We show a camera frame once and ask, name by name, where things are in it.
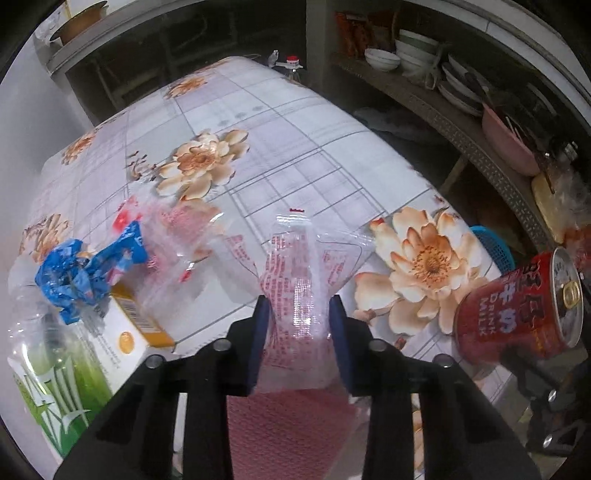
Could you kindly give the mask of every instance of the can lid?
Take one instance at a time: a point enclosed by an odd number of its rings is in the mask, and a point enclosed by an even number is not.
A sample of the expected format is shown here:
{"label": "can lid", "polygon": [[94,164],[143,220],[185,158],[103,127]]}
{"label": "can lid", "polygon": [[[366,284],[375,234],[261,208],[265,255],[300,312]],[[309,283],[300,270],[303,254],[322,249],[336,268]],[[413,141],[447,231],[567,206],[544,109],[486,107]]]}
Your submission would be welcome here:
{"label": "can lid", "polygon": [[579,343],[583,329],[581,280],[569,253],[562,247],[552,259],[552,294],[562,341],[572,348]]}

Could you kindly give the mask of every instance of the floral tablecloth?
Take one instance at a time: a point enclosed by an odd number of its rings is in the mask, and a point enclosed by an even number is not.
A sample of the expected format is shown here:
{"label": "floral tablecloth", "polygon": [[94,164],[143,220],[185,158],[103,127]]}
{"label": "floral tablecloth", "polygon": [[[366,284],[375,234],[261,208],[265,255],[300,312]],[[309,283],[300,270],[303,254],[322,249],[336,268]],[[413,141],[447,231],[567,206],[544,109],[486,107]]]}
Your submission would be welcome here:
{"label": "floral tablecloth", "polygon": [[[243,235],[259,268],[271,223],[291,207],[373,236],[376,253],[340,292],[343,303],[377,336],[410,335],[402,351],[427,361],[440,352],[460,359],[446,335],[457,302],[482,277],[499,276],[400,154],[313,91],[241,57],[158,90],[47,160],[21,252],[40,262],[71,236],[100,245],[145,183],[154,195],[203,199],[231,214],[228,234]],[[192,354],[248,317],[254,301],[212,275],[187,313],[163,327],[178,353]],[[499,367],[479,385],[494,401],[508,378]]]}

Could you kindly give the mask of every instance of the screw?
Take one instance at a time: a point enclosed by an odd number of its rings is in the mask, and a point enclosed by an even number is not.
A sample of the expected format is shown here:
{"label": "screw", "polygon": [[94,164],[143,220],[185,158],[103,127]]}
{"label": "screw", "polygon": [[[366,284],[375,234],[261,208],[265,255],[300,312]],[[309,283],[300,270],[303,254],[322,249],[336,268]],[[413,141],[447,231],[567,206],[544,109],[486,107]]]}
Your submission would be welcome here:
{"label": "screw", "polygon": [[220,338],[213,343],[213,349],[216,352],[227,352],[232,348],[232,342],[227,338]]}
{"label": "screw", "polygon": [[437,355],[435,355],[435,358],[433,358],[433,363],[440,365],[443,368],[450,368],[453,366],[454,363],[456,363],[456,361],[453,359],[452,356],[446,353],[438,353]]}
{"label": "screw", "polygon": [[544,443],[542,445],[544,446],[544,448],[548,448],[550,446],[550,443],[552,443],[552,435],[548,435],[544,439]]}
{"label": "screw", "polygon": [[385,352],[387,347],[388,344],[379,338],[375,338],[369,343],[369,349],[372,352]]}
{"label": "screw", "polygon": [[164,363],[164,357],[162,355],[150,355],[146,361],[146,367],[148,368],[158,368],[160,365]]}

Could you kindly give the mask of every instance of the cloth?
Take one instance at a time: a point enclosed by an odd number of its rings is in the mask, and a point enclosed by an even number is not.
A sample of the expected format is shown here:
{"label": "cloth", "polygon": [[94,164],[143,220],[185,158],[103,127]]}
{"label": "cloth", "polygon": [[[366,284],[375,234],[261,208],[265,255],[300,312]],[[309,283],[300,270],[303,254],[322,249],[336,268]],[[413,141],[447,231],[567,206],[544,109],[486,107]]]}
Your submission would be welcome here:
{"label": "cloth", "polygon": [[235,480],[321,480],[355,418],[347,395],[326,389],[228,397]]}

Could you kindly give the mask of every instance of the green label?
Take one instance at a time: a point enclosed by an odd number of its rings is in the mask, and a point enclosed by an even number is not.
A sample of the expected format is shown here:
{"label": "green label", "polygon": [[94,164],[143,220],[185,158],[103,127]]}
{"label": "green label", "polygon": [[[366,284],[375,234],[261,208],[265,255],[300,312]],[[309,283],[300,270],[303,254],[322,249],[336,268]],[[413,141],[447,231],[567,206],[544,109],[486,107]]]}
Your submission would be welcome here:
{"label": "green label", "polygon": [[42,374],[11,358],[8,363],[35,421],[58,453],[66,456],[111,397],[100,368],[96,366],[95,372],[85,362],[77,365],[71,355],[58,359]]}

